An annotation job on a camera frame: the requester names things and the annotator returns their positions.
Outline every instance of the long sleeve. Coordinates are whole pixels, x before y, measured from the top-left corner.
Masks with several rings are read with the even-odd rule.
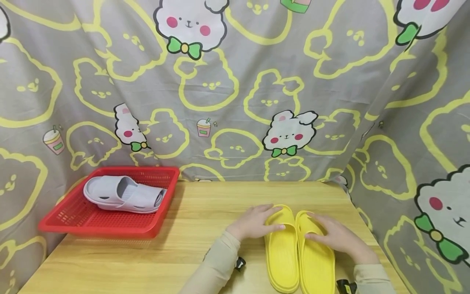
[[[396,294],[381,264],[359,264],[354,267],[359,294]]]
[[[179,294],[217,294],[232,275],[240,241],[224,232],[215,240],[204,261],[189,278]]]

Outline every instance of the wooden table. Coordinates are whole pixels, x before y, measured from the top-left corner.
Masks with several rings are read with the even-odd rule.
[[[68,235],[20,294],[176,294],[212,242],[246,208],[286,204],[346,224],[378,253],[397,293],[409,293],[348,196],[319,182],[178,183],[160,234],[154,240],[97,240]],[[269,284],[263,239],[247,240],[239,255],[247,265],[234,272],[224,294],[277,293]],[[353,280],[353,263],[337,254],[337,279]]]

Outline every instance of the slipper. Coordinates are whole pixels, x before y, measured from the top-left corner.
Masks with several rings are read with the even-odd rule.
[[[266,225],[284,224],[285,229],[265,236],[266,262],[269,281],[281,293],[293,293],[298,288],[297,233],[292,210],[276,205],[282,210],[266,220]]]
[[[83,187],[84,196],[99,208],[151,214],[158,210],[166,189],[136,183],[128,176],[97,176]]]
[[[326,235],[325,229],[300,211],[296,217],[299,244],[300,287],[304,294],[335,293],[335,253],[318,242],[305,239],[306,233]]]

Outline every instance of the black clip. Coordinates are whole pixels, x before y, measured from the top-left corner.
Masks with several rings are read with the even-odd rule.
[[[357,284],[350,284],[346,279],[336,281],[336,285],[340,294],[355,294],[357,291]]]
[[[235,269],[236,269],[237,271],[241,271],[242,268],[243,268],[245,265],[246,265],[246,261],[245,261],[243,258],[238,257],[237,260],[236,260],[236,262],[235,262]]]

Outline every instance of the red plastic tray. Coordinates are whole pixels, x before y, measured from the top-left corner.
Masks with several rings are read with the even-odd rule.
[[[127,175],[137,183],[168,189],[159,209],[152,214],[107,211],[83,196],[83,186],[92,177]],[[165,219],[180,170],[177,167],[101,167],[55,206],[40,222],[45,232],[70,233],[83,237],[154,238]]]

